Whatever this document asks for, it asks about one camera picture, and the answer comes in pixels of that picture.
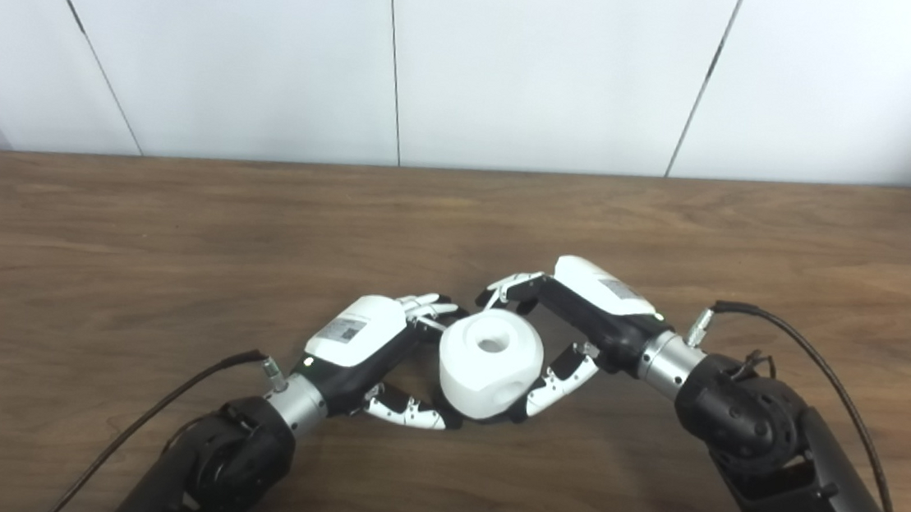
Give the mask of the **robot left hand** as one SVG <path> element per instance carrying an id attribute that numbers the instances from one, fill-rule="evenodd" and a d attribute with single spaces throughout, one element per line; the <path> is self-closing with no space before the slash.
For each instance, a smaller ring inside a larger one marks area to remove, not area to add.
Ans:
<path id="1" fill-rule="evenodd" d="M 442 334 L 467 311 L 442 293 L 406 297 L 366 294 L 306 341 L 292 369 L 308 382 L 326 417 L 366 413 L 395 425 L 459 429 L 456 414 L 414 398 L 385 377 Z"/>

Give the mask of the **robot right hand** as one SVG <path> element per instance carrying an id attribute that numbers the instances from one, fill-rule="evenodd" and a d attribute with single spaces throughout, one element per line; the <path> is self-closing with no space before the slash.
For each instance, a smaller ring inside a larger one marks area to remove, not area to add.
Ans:
<path id="1" fill-rule="evenodd" d="M 515 424 L 542 413 L 597 373 L 636 376 L 652 342 L 673 330 L 655 307 L 625 282 L 578 256 L 561 256 L 552 274 L 516 273 L 486 286 L 482 309 L 507 309 L 524 317 L 544 307 L 584 336 L 570 344 L 499 417 Z"/>

